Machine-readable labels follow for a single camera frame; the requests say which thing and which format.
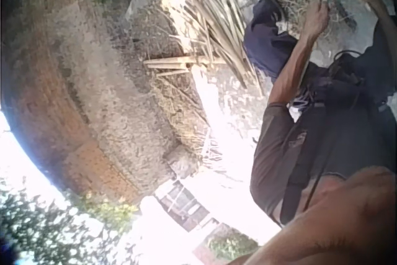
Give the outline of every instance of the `person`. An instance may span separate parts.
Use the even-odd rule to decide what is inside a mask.
[[[255,5],[244,46],[274,85],[250,190],[282,230],[230,264],[397,264],[397,126],[386,104],[396,91],[397,26],[382,0],[365,1],[379,18],[373,45],[328,69],[307,64],[328,26],[327,3],[308,6],[299,40],[278,34],[274,0]],[[294,123],[288,105],[296,104]]]

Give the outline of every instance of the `stone wall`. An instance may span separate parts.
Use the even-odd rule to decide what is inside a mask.
[[[47,177],[136,201],[173,175],[163,156],[178,143],[114,18],[93,0],[2,0],[2,11],[2,108]]]

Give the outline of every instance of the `dark shirt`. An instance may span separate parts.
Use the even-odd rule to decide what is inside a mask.
[[[310,131],[300,127],[308,113],[310,111],[304,112],[294,123],[283,104],[271,104],[265,110],[254,155],[251,193],[256,204],[270,217],[283,199],[301,145]],[[324,164],[324,175],[338,175],[343,179],[374,165],[396,171],[395,152],[385,144],[365,105],[358,104],[353,109],[328,107],[323,125],[311,178],[317,176]]]

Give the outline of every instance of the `navy trousers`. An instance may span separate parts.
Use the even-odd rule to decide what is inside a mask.
[[[260,0],[254,6],[254,18],[244,33],[244,48],[250,62],[263,71],[274,83],[287,63],[297,40],[286,32],[278,34],[272,17],[278,10],[270,0]],[[364,89],[375,103],[385,101],[396,91],[396,82],[391,67],[390,53],[385,34],[379,24],[375,27],[373,45],[363,55],[354,58],[342,55],[337,63],[344,70],[354,72],[364,81]],[[303,86],[318,77],[327,76],[328,70],[310,62],[303,78]]]

